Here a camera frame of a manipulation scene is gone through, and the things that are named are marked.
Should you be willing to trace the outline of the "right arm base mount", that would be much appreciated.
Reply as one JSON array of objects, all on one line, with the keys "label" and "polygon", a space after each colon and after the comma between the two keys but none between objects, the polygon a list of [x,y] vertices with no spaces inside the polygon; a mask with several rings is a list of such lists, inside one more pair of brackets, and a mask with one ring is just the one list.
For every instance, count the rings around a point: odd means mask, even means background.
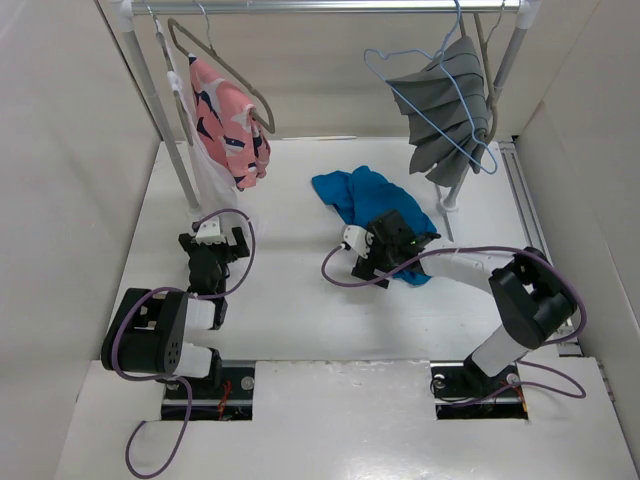
[{"label": "right arm base mount", "polygon": [[519,371],[508,365],[495,377],[462,361],[432,362],[429,389],[438,420],[527,420]]}]

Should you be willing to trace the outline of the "blue t shirt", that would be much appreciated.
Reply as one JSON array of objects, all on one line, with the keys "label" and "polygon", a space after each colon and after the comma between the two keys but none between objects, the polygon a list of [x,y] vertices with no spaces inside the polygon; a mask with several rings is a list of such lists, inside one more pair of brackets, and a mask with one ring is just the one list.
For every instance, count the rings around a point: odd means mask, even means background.
[{"label": "blue t shirt", "polygon": [[334,171],[316,175],[311,184],[320,200],[333,207],[346,225],[365,228],[378,216],[396,210],[415,234],[437,232],[408,192],[367,166],[352,173]]}]

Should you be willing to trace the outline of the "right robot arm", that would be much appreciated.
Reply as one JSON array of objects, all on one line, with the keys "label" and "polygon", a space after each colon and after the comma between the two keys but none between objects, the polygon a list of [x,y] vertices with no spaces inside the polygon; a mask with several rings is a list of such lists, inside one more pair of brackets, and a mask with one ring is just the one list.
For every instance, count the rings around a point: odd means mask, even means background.
[{"label": "right robot arm", "polygon": [[361,280],[386,287],[379,273],[407,269],[492,297],[497,329],[462,362],[431,368],[432,387],[445,401],[484,398],[517,385],[517,361],[542,347],[577,310],[575,295],[531,247],[462,247],[437,233],[415,233],[395,210],[366,227],[347,226],[343,240],[358,255],[352,274]]}]

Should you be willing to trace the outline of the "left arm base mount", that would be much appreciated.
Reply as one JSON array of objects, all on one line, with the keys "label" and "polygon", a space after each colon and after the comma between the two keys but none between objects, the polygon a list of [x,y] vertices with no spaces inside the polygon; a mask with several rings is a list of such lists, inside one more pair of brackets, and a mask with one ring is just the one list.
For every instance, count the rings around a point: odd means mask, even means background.
[{"label": "left arm base mount", "polygon": [[187,380],[192,388],[192,421],[250,421],[256,362],[212,359],[207,377]]}]

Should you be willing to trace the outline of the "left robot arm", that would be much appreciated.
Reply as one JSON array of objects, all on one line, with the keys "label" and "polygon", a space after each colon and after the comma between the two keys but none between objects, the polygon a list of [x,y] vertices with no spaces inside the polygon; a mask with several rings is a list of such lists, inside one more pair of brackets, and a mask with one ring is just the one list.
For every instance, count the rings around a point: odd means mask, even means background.
[{"label": "left robot arm", "polygon": [[220,354],[186,341],[185,334],[222,327],[229,265],[251,252],[242,228],[226,236],[213,221],[180,234],[178,243],[188,256],[188,289],[128,289],[103,340],[101,361],[126,375],[188,378],[196,393],[208,397],[222,387]]}]

